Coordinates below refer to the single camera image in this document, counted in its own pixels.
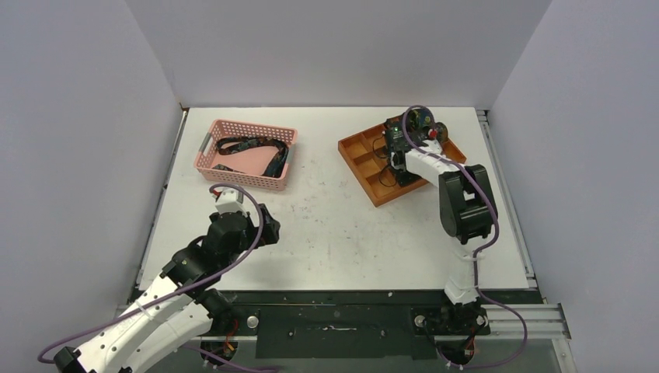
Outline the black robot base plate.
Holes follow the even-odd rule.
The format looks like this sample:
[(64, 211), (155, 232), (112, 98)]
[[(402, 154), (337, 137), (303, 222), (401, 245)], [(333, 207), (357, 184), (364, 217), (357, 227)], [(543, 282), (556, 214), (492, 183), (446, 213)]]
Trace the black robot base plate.
[(442, 291), (227, 291), (210, 329), (193, 341), (233, 359), (256, 344), (256, 357), (463, 359), (496, 319), (519, 319), (501, 304), (538, 305), (538, 291), (486, 291), (475, 305), (453, 305)]

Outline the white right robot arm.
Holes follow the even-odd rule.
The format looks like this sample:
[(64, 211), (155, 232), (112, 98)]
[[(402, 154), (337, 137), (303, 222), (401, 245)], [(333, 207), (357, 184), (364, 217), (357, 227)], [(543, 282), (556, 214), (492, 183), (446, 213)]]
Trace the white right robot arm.
[(455, 261), (444, 286), (452, 304), (439, 312), (441, 327), (459, 333), (470, 323), (464, 305), (479, 299), (475, 276), (479, 258), (467, 244), (470, 239), (485, 239), (497, 217), (487, 170), (482, 165), (466, 165), (447, 127), (419, 110), (387, 119), (382, 134), (383, 154), (396, 185), (407, 187), (422, 180), (434, 185), (441, 226), (461, 244), (453, 250)]

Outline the wooden compartment tray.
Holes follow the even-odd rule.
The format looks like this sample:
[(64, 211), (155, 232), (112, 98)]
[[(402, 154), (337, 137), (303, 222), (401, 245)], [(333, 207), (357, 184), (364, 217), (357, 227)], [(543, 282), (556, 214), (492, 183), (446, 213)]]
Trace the wooden compartment tray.
[[(384, 123), (378, 124), (338, 141), (340, 154), (375, 207), (427, 184), (420, 176), (407, 171), (401, 176), (393, 174), (386, 156), (384, 131)], [(450, 138), (440, 145), (433, 136), (434, 130), (431, 128), (427, 139), (439, 145), (443, 156), (460, 163), (467, 160)]]

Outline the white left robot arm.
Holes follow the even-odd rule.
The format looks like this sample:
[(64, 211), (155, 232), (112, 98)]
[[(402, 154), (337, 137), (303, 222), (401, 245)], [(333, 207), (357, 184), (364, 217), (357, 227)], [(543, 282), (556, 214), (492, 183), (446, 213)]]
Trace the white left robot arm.
[(175, 252), (152, 284), (92, 339), (63, 347), (52, 362), (59, 372), (143, 372), (188, 340), (232, 324), (230, 305), (214, 289), (221, 276), (260, 246), (279, 240), (280, 223), (257, 204), (253, 223), (239, 202), (219, 202), (205, 235)]

